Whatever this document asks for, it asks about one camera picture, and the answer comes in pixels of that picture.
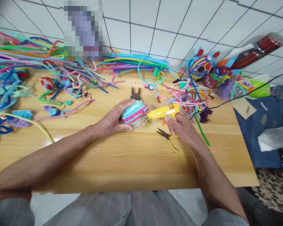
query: green container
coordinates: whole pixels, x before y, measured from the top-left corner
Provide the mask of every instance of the green container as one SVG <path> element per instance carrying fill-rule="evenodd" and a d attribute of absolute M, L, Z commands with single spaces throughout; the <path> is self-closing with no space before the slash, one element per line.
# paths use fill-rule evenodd
<path fill-rule="evenodd" d="M 251 82 L 252 86 L 254 86 L 255 88 L 265 84 L 264 82 L 259 82 L 259 81 L 256 81 L 256 80 L 250 80 L 250 82 Z M 261 87 L 260 89 L 249 94 L 249 96 L 255 97 L 255 98 L 270 96 L 270 84 L 269 83 L 266 84 L 265 86 Z"/>

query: white plastic bag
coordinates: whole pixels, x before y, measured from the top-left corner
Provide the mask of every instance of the white plastic bag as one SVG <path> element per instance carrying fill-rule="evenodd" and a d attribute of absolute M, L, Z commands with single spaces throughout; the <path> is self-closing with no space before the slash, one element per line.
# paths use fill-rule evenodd
<path fill-rule="evenodd" d="M 261 151 L 272 151 L 283 147 L 283 127 L 267 129 L 258 136 Z"/>

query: hot glue gun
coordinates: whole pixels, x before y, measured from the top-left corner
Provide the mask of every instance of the hot glue gun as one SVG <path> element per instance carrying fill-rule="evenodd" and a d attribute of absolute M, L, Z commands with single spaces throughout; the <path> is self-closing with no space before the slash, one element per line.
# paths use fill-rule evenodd
<path fill-rule="evenodd" d="M 174 103 L 172 107 L 169 108 L 168 106 L 163 106 L 158 109 L 152 110 L 148 113 L 149 119 L 156 119 L 156 118 L 164 118 L 166 115 L 170 115 L 171 117 L 175 118 L 175 114 L 179 112 L 179 104 Z"/>

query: pliers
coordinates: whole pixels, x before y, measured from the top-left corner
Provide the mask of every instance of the pliers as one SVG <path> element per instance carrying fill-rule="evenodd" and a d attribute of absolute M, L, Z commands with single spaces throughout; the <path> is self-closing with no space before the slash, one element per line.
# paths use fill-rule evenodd
<path fill-rule="evenodd" d="M 174 148 L 174 146 L 172 145 L 171 141 L 170 141 L 170 137 L 179 137 L 179 136 L 174 136 L 174 135 L 168 135 L 165 131 L 158 129 L 159 131 L 156 131 L 159 135 L 165 137 L 168 140 L 168 143 L 170 145 L 170 147 L 175 151 L 175 152 L 179 152 L 176 148 Z"/>

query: wooden table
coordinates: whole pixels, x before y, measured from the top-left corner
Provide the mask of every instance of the wooden table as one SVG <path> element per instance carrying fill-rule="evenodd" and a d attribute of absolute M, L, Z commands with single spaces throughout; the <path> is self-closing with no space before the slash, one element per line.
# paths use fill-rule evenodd
<path fill-rule="evenodd" d="M 34 84 L 36 97 L 21 98 L 15 109 L 30 109 L 34 118 L 48 116 L 43 110 L 38 97 L 44 93 L 40 77 L 54 77 L 47 70 L 31 71 L 34 75 L 28 84 Z M 141 72 L 142 77 L 154 79 L 150 72 Z M 95 99 L 86 108 L 81 107 L 67 118 L 41 121 L 41 124 L 57 141 L 99 121 L 109 110 L 121 100 L 131 95 L 131 87 L 135 91 L 142 86 L 143 81 L 136 72 L 122 75 L 116 80 L 126 80 L 119 83 L 119 90 L 108 87 L 109 94 L 100 89 L 89 88 Z M 165 84 L 171 84 L 174 77 L 166 74 Z M 170 92 L 158 86 L 164 97 L 170 97 Z M 164 105 L 156 100 L 155 91 L 150 96 L 141 89 L 142 101 L 152 110 Z M 82 103 L 83 98 L 74 99 L 62 92 L 56 98 L 59 101 L 72 100 L 72 109 Z M 209 106 L 221 104 L 218 98 L 210 101 Z M 258 180 L 249 157 L 241 130 L 230 103 L 214 109 L 211 122 L 202 124 L 216 161 L 235 187 L 257 186 Z M 120 132 L 94 142 L 81 151 L 69 164 L 61 169 L 48 182 L 35 190 L 35 193 L 93 193 L 106 191 L 130 190 L 165 190 L 198 188 L 196 164 L 189 147 L 179 139 L 173 138 L 172 143 L 180 152 L 173 153 L 166 139 L 156 133 L 157 128 L 168 132 L 167 126 L 162 126 L 162 120 L 157 119 L 156 125 L 136 129 L 135 132 Z M 36 127 L 16 128 L 14 132 L 0 137 L 0 171 L 18 159 L 46 146 L 50 142 Z"/>

